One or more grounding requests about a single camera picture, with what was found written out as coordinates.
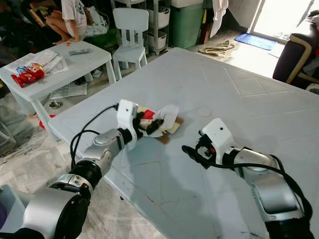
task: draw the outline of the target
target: doormat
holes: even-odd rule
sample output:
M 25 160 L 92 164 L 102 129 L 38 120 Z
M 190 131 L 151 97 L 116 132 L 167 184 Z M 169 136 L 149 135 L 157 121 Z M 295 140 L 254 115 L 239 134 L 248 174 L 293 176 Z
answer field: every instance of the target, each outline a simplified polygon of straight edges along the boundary
M 262 37 L 254 36 L 248 33 L 243 33 L 235 38 L 235 41 L 256 46 L 265 50 L 271 50 L 276 45 L 276 41 L 271 41 Z

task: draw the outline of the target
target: table surface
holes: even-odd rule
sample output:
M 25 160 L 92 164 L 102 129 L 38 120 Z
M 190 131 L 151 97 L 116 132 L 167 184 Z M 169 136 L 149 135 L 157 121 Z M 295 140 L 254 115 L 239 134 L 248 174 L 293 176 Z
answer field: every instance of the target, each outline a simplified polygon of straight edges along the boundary
M 203 169 L 181 146 L 195 146 L 198 130 L 221 118 L 239 146 L 278 156 L 314 209 L 319 237 L 319 96 L 179 48 L 51 119 L 53 131 L 70 143 L 103 108 L 127 99 L 158 110 L 179 106 L 185 120 L 167 145 L 142 138 L 113 161 L 105 179 L 167 238 L 263 238 L 266 229 L 250 187 L 233 171 Z M 198 114 L 199 108 L 211 112 Z M 109 111 L 88 128 L 116 128 Z M 93 135 L 79 144 L 79 154 Z
M 69 55 L 69 51 L 87 48 L 91 48 L 92 52 L 81 55 Z M 11 74 L 13 73 L 5 67 L 0 68 L 0 78 L 11 90 L 31 102 L 69 84 L 112 59 L 109 52 L 84 41 L 72 42 L 69 46 L 66 43 L 62 43 L 50 49 L 66 59 L 69 67 L 68 71 L 46 76 L 24 88 L 21 88 L 12 79 Z

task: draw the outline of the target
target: white t-shirt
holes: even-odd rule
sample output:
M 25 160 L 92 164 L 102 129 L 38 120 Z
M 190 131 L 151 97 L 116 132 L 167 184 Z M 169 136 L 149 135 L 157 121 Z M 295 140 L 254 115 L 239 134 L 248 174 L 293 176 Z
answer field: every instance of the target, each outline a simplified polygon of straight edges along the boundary
M 86 16 L 83 3 L 80 0 L 61 0 L 61 4 L 62 18 L 64 19 L 66 29 L 70 35 L 74 37 L 69 20 L 75 20 L 80 40 L 83 40 L 86 33 Z

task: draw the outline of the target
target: child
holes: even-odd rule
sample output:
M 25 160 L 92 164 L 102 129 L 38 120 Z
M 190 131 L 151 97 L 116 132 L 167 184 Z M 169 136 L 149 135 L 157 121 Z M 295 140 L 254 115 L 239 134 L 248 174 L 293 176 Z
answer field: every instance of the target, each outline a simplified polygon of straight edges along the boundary
M 53 44 L 58 45 L 68 40 L 83 40 L 87 19 L 89 25 L 93 24 L 90 12 L 80 0 L 61 0 L 61 5 L 62 14 L 54 11 L 46 18 L 46 23 L 62 38 Z

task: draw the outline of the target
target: child's chair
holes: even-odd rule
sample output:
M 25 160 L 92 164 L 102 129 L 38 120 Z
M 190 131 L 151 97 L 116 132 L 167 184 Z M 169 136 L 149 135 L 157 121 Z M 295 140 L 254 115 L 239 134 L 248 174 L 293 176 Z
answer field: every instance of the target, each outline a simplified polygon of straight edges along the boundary
M 113 54 L 115 78 L 119 81 L 122 79 L 119 61 L 135 63 L 136 69 L 147 64 L 143 31 L 149 28 L 149 12 L 135 8 L 115 8 L 113 15 L 115 25 L 122 33 L 122 45 Z

